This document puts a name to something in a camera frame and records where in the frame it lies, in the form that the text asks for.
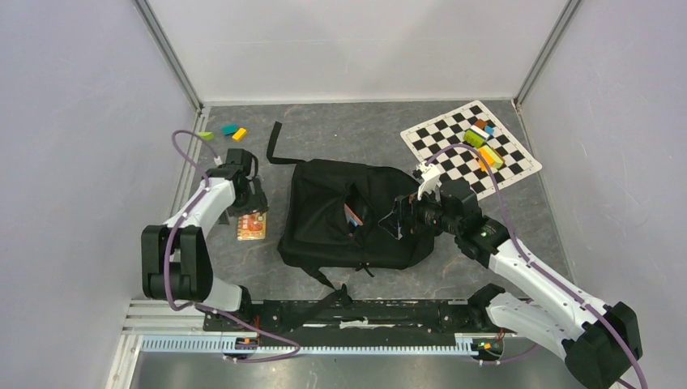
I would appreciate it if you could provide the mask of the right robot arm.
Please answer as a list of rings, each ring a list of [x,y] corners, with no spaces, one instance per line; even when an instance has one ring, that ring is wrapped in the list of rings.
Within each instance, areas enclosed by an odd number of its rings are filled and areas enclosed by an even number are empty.
[[[634,370],[640,387],[647,386],[638,364],[642,343],[635,312],[621,301],[610,306],[538,259],[503,223],[483,214],[465,180],[446,182],[437,193],[397,197],[379,224],[396,239],[448,233],[465,256],[531,299],[521,301],[493,284],[483,287],[467,310],[475,329],[495,325],[525,336],[562,359],[586,388],[623,383],[628,370]]]

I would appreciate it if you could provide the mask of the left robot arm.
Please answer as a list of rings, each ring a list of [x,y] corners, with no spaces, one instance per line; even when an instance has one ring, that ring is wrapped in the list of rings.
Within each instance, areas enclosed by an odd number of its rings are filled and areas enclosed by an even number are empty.
[[[193,197],[174,216],[143,230],[145,297],[223,310],[225,322],[239,331],[253,323],[254,308],[244,302],[247,290],[214,275],[206,238],[216,224],[267,211],[257,172],[254,154],[228,149],[225,160],[207,171]]]

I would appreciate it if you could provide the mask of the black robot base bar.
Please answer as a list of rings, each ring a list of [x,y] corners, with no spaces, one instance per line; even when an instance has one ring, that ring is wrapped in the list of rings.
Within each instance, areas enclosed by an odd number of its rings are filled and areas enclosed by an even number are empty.
[[[204,331],[236,332],[262,347],[372,348],[451,346],[457,334],[503,336],[482,299],[353,300],[333,292],[321,300],[254,301],[230,315],[206,312]]]

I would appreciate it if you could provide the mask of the black student backpack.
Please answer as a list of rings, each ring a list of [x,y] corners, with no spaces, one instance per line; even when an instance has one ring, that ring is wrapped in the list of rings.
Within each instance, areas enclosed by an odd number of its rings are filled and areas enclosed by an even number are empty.
[[[267,159],[273,165],[295,167],[284,233],[277,246],[285,264],[331,287],[321,271],[324,267],[403,270],[433,253],[434,232],[424,229],[395,240],[378,225],[397,197],[417,192],[416,179],[387,166],[276,157],[281,127],[280,122],[273,126]],[[348,227],[345,203],[364,223],[355,231]]]

